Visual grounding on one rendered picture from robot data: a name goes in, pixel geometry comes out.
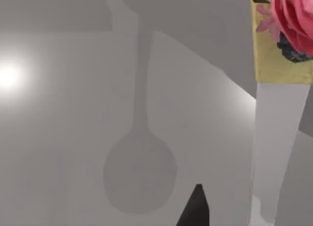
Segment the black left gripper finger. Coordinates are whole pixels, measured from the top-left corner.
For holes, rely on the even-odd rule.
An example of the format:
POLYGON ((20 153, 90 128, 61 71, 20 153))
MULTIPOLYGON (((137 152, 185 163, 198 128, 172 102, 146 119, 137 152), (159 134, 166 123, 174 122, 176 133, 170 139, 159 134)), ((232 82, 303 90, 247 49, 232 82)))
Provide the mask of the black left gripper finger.
POLYGON ((210 209, 202 184, 196 184, 176 226, 210 226, 210 209))

